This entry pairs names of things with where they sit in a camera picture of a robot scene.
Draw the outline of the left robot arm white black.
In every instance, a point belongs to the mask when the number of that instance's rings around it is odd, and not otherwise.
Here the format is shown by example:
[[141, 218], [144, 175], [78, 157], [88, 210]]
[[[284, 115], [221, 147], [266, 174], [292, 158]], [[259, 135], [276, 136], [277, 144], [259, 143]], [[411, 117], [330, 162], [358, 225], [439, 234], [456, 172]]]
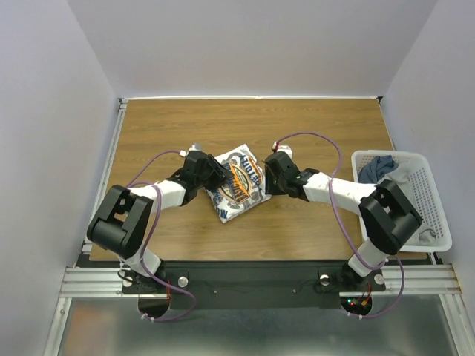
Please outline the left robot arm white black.
[[148, 249], [162, 210], [188, 204], [201, 188], [215, 190], [232, 178], [228, 168], [211, 154], [179, 151], [183, 167], [161, 182], [135, 188], [112, 186], [92, 217], [86, 237], [113, 252], [132, 271], [140, 274], [140, 284], [149, 292], [169, 286], [160, 270], [162, 260]]

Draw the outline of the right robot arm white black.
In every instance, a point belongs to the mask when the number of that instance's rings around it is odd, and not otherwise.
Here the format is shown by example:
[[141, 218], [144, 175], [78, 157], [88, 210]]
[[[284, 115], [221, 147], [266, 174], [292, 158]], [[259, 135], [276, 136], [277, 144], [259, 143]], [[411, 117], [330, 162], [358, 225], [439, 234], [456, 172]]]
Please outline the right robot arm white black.
[[342, 208], [362, 218], [367, 240], [359, 248], [349, 242], [353, 255], [341, 272], [341, 282], [349, 289], [363, 286], [368, 275], [379, 270], [389, 256], [397, 255], [422, 225], [417, 209], [391, 180], [358, 183], [336, 179], [313, 168], [300, 170], [284, 151], [272, 153], [264, 165], [266, 193], [330, 204], [345, 237], [349, 235], [338, 210]]

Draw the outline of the white graphic tank top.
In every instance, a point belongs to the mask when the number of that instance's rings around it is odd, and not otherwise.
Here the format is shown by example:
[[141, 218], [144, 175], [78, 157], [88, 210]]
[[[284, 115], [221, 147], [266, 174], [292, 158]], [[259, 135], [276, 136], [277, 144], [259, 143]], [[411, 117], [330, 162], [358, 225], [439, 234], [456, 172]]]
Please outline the white graphic tank top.
[[222, 223], [271, 199], [266, 193], [266, 176], [247, 144], [240, 145], [215, 159], [232, 174], [219, 188], [206, 189]]

